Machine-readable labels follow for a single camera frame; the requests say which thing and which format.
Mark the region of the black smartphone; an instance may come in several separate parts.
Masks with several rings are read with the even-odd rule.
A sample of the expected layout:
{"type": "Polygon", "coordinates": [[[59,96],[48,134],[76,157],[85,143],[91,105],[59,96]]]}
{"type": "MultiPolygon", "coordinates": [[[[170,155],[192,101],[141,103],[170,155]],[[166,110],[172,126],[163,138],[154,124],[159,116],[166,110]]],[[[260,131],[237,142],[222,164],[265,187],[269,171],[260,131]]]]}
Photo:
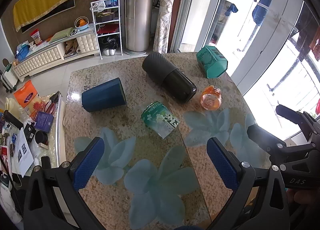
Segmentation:
{"type": "Polygon", "coordinates": [[[43,170],[51,169],[50,157],[42,156],[41,157],[41,166],[43,170]]]}

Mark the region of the dark blue book box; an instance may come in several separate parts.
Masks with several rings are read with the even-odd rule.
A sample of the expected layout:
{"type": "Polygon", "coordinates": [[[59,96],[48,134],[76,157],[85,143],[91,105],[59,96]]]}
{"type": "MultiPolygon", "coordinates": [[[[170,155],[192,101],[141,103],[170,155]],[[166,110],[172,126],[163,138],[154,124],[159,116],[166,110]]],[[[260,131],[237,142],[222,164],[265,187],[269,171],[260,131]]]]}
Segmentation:
{"type": "Polygon", "coordinates": [[[34,127],[39,131],[49,133],[53,124],[53,120],[54,116],[52,114],[38,112],[34,122],[34,127]]]}

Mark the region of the orange transparent plastic cup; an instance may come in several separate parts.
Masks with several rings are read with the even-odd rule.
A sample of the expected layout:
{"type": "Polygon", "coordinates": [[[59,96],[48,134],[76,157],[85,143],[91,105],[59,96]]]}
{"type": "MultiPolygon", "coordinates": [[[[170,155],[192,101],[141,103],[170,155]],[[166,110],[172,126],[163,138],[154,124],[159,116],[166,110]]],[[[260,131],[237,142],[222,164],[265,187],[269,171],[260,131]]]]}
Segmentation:
{"type": "Polygon", "coordinates": [[[221,101],[221,90],[213,85],[206,87],[201,93],[200,104],[206,110],[215,111],[219,109],[221,101]]]}

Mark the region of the green cushion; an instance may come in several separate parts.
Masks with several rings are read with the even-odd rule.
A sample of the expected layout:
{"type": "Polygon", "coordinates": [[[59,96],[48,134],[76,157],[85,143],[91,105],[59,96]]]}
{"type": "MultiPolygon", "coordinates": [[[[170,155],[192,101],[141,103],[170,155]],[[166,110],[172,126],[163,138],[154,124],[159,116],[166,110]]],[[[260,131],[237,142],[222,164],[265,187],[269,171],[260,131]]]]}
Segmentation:
{"type": "Polygon", "coordinates": [[[53,43],[59,39],[62,39],[62,38],[68,38],[71,36],[72,32],[74,32],[74,28],[73,27],[70,27],[70,28],[67,28],[67,29],[64,29],[62,31],[59,31],[57,33],[55,33],[51,39],[49,40],[49,43],[53,43]]]}

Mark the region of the beige patterned curtain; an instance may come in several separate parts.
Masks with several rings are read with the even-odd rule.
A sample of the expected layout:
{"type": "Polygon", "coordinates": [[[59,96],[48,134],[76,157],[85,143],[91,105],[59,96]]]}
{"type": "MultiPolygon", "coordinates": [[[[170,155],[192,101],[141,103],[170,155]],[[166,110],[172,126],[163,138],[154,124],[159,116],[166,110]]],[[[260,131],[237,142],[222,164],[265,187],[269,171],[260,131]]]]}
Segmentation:
{"type": "Polygon", "coordinates": [[[165,54],[168,51],[171,15],[174,0],[160,0],[153,51],[165,54]]]}

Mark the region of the black cylindrical thermos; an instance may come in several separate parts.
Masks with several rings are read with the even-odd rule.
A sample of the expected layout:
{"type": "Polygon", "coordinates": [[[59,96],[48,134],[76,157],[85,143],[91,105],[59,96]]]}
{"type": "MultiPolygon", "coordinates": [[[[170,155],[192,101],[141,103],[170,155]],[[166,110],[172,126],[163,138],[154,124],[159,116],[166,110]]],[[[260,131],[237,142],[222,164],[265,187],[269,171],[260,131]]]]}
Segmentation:
{"type": "Polygon", "coordinates": [[[196,85],[160,53],[149,54],[142,68],[178,103],[187,103],[197,92],[196,85]]]}

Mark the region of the black round container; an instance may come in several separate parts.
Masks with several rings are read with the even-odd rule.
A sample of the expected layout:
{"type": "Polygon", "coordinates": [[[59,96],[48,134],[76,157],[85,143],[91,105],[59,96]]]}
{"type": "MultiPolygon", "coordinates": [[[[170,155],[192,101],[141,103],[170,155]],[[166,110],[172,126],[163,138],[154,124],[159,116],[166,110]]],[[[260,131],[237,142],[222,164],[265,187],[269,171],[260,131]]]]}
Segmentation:
{"type": "Polygon", "coordinates": [[[37,131],[35,134],[35,141],[37,144],[48,145],[48,135],[44,131],[37,131]]]}

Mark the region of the dark blue ribbed cup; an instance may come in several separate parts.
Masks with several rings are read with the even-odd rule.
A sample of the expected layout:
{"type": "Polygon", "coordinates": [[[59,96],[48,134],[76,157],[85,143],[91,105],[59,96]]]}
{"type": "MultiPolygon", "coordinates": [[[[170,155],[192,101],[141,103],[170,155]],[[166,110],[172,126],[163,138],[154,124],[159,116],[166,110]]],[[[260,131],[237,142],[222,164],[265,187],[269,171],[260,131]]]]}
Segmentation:
{"type": "Polygon", "coordinates": [[[82,107],[89,113],[126,105],[120,78],[102,83],[81,94],[82,107]]]}

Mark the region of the white metal shelf rack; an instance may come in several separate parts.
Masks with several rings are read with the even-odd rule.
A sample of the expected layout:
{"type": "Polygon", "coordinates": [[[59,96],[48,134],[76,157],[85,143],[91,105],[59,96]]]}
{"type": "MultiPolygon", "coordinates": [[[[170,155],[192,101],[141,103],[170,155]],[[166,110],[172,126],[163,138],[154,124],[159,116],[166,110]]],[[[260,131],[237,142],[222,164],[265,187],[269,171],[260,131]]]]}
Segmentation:
{"type": "Polygon", "coordinates": [[[123,55],[120,0],[95,0],[90,4],[100,58],[120,51],[123,55]]]}

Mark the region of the white small suitcase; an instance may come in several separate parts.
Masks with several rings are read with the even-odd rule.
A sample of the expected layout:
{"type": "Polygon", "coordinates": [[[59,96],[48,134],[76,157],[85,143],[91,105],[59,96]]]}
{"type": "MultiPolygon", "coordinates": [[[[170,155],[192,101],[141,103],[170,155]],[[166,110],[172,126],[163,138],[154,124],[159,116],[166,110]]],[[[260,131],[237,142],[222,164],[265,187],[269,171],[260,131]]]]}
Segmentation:
{"type": "Polygon", "coordinates": [[[8,64],[4,73],[1,75],[1,81],[6,89],[6,92],[13,92],[16,90],[18,79],[13,72],[12,64],[8,64]]]}

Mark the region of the white tufted TV cabinet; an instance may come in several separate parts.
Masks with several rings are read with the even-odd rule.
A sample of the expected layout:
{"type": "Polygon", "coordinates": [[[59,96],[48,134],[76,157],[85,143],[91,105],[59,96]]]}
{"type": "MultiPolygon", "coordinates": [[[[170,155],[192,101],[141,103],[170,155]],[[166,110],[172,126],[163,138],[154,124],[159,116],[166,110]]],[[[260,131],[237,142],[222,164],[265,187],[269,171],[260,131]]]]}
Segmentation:
{"type": "Polygon", "coordinates": [[[98,41],[94,32],[94,25],[90,23],[83,31],[75,32],[70,37],[61,38],[51,44],[45,42],[42,47],[27,55],[27,57],[13,67],[16,77],[22,82],[25,77],[33,76],[55,66],[87,57],[97,55],[98,41]],[[78,43],[75,54],[67,56],[67,41],[75,40],[78,43]]]}

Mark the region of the red snack bag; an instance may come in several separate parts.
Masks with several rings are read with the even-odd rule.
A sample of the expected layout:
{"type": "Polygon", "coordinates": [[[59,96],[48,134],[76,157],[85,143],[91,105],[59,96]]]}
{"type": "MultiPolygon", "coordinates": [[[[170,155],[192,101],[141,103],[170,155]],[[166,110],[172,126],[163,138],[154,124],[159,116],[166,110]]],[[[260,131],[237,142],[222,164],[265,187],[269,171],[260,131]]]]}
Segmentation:
{"type": "Polygon", "coordinates": [[[40,36],[40,32],[38,29],[35,29],[34,31],[32,31],[30,33],[30,36],[33,38],[34,42],[35,42],[35,45],[40,45],[43,40],[41,39],[41,36],[40,36]]]}

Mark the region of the teal hexagonal box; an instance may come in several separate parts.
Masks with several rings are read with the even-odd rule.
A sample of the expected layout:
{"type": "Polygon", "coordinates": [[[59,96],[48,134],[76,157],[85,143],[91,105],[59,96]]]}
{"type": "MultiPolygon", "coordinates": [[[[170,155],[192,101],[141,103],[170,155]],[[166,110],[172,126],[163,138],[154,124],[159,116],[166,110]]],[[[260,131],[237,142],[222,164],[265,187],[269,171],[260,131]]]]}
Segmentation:
{"type": "Polygon", "coordinates": [[[204,46],[196,53],[197,63],[207,79],[218,78],[228,68],[227,59],[215,46],[204,46]]]}

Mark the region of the fruit basket with oranges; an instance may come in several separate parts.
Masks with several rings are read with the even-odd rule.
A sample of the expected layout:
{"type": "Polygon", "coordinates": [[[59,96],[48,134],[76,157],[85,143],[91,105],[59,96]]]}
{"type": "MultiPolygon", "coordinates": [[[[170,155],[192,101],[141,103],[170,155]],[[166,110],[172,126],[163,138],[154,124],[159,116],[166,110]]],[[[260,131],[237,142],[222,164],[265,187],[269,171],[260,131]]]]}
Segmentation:
{"type": "Polygon", "coordinates": [[[80,16],[75,20],[74,26],[77,31],[83,31],[89,27],[89,19],[85,16],[80,16]]]}

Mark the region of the blue basket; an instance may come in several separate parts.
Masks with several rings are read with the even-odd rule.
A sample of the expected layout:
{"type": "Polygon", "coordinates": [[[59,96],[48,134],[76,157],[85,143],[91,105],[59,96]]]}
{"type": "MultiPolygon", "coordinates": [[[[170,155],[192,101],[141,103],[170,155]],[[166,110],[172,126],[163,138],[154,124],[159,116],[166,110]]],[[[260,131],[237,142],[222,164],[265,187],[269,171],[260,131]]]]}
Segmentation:
{"type": "Polygon", "coordinates": [[[29,45],[23,45],[21,49],[17,52],[16,58],[19,62],[22,62],[29,53],[29,45]]]}

